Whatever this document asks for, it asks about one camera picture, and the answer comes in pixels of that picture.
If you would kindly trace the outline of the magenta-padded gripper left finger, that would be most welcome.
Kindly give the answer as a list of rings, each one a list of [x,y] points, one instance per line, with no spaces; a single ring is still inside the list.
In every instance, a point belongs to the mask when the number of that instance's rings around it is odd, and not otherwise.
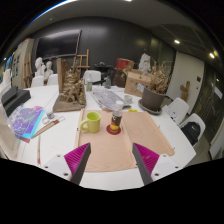
[[[91,154],[91,144],[86,143],[62,155],[57,154],[42,169],[79,185]]]

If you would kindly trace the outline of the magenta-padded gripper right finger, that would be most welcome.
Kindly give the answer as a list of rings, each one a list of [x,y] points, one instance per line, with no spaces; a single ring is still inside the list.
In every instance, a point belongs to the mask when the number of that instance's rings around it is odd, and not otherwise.
[[[180,169],[180,166],[167,154],[158,155],[140,144],[133,144],[132,153],[134,154],[142,181],[145,185]]]

